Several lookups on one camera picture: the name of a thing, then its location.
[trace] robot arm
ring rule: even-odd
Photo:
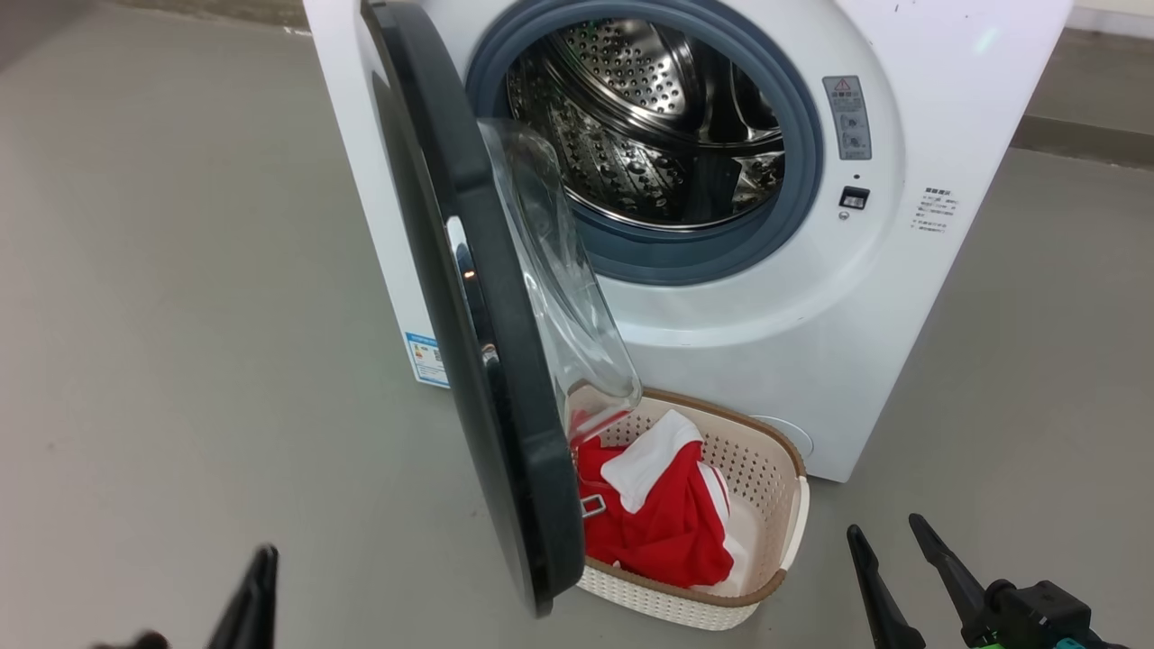
[[[205,646],[208,649],[272,649],[278,560],[277,549],[271,545],[256,550],[240,588]],[[97,644],[92,649],[171,649],[171,646],[163,635],[149,631],[129,644]]]
[[[1089,606],[1054,583],[1040,581],[1019,589],[1006,580],[997,580],[983,589],[923,516],[911,514],[909,527],[926,560],[937,568],[945,584],[961,619],[961,639],[966,647],[1125,649],[1103,642],[1091,631]],[[874,646],[877,649],[924,649],[921,633],[906,622],[882,580],[877,555],[861,528],[850,525],[846,536]]]

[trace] warning sticker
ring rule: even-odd
[[[444,373],[444,363],[441,361],[441,349],[436,345],[436,341],[405,331],[405,343],[413,360],[413,370],[417,371],[417,380],[448,388],[449,376]]]
[[[944,234],[950,226],[950,217],[957,211],[958,200],[953,197],[952,191],[927,187],[922,199],[917,201],[917,209],[909,222],[909,227]]]
[[[826,76],[822,80],[833,112],[838,134],[838,152],[844,161],[868,161],[874,157],[869,137],[865,96],[856,76]]]

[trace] white plastic basket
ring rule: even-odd
[[[703,460],[720,469],[729,484],[735,513],[729,531],[751,558],[744,592],[722,597],[667,585],[591,558],[585,559],[577,585],[646,616],[725,631],[745,621],[786,579],[809,513],[805,468],[793,443],[772,426],[703,401],[649,389],[636,410],[601,433],[602,446],[632,442],[670,409],[697,425],[705,439]],[[744,516],[736,515],[739,508]]]

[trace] blue label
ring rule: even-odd
[[[449,387],[449,376],[444,373],[444,363],[441,361],[441,348],[434,338],[405,331],[405,345],[409,348],[409,358],[413,361],[418,381],[442,388]]]

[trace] red clothing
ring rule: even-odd
[[[636,514],[601,477],[601,465],[625,447],[601,448],[593,438],[578,447],[582,498],[600,494],[606,510],[585,519],[585,553],[661,583],[713,585],[733,568],[722,545],[725,527],[702,477],[702,442],[682,447]]]

